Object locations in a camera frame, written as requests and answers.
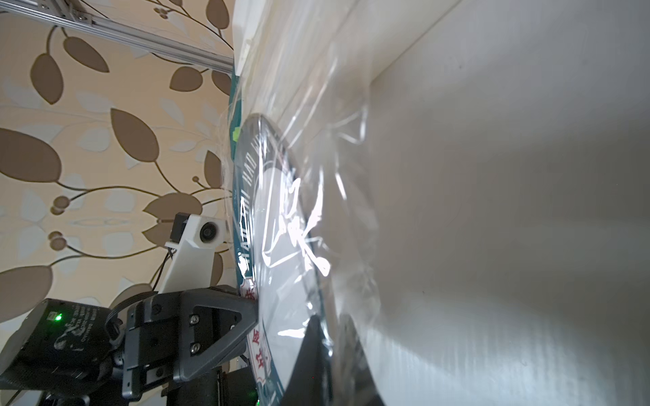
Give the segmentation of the white plastic wrap dispenser box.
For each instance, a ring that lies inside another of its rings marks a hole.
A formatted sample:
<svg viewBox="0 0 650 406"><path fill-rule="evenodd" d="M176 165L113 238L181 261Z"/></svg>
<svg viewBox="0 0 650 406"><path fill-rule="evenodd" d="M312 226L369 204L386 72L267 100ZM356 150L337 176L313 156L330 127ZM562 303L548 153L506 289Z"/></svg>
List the white plastic wrap dispenser box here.
<svg viewBox="0 0 650 406"><path fill-rule="evenodd" d="M376 136L423 132L422 108L383 74L457 6L456 1L241 1L235 10L237 141L283 127L328 88L344 103L370 91Z"/></svg>

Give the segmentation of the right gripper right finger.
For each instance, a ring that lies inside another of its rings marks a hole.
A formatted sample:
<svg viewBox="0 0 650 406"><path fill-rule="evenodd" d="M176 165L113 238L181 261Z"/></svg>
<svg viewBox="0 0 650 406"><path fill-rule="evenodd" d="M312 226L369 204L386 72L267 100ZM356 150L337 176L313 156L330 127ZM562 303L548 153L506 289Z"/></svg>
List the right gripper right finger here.
<svg viewBox="0 0 650 406"><path fill-rule="evenodd" d="M384 405L350 315L340 316L337 337L337 404Z"/></svg>

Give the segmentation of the white plate dark green rim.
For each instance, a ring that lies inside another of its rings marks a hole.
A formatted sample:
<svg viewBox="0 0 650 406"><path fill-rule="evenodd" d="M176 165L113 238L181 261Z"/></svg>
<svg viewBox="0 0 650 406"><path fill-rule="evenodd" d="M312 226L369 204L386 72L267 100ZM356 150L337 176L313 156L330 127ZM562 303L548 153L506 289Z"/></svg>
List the white plate dark green rim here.
<svg viewBox="0 0 650 406"><path fill-rule="evenodd" d="M281 405L309 319L324 318L319 274L330 264L317 255L301 191L289 143L253 113L240 126L233 202L240 293L258 305L247 348L260 405Z"/></svg>

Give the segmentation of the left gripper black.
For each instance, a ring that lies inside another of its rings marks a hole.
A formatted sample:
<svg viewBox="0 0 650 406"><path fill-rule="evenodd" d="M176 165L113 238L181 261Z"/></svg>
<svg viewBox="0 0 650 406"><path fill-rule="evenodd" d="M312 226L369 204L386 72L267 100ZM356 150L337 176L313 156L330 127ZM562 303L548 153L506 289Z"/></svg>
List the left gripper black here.
<svg viewBox="0 0 650 406"><path fill-rule="evenodd" d="M257 301L216 288L133 304L125 318L122 397L131 404L166 385L167 405L220 405L217 367L243 355L257 322Z"/></svg>

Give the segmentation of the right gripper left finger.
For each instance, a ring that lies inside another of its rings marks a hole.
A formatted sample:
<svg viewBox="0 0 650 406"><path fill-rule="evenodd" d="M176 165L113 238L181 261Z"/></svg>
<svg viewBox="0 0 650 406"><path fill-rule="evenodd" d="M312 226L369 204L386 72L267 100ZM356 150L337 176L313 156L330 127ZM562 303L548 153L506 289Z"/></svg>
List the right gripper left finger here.
<svg viewBox="0 0 650 406"><path fill-rule="evenodd" d="M285 406L330 405L331 370L325 335L319 316L312 316L294 366L289 385L281 399Z"/></svg>

